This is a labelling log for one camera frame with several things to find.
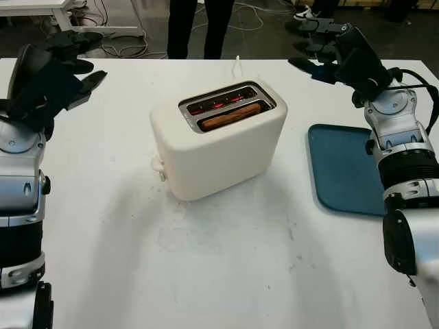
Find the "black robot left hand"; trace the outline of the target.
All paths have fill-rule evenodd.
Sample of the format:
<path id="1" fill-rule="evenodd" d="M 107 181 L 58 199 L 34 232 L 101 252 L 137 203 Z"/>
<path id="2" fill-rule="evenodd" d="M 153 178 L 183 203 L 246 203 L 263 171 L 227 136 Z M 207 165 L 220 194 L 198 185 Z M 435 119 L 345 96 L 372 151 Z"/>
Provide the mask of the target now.
<path id="1" fill-rule="evenodd" d="M 94 65 L 78 56 L 102 45 L 97 32 L 61 31 L 36 44 L 21 47 L 8 86 L 8 99 L 18 96 L 21 89 L 51 60 L 57 60 L 70 73 L 91 73 Z"/>

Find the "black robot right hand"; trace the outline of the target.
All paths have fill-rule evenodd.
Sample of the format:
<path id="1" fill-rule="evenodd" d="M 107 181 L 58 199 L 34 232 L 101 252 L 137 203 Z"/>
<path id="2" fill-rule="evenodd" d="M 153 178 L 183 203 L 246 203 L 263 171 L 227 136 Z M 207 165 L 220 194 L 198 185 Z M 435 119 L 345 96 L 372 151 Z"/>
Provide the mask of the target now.
<path id="1" fill-rule="evenodd" d="M 360 30 L 333 19 L 305 19 L 297 28 L 302 56 L 288 62 L 315 80 L 353 88 L 360 84 L 387 86 L 392 78 Z"/>

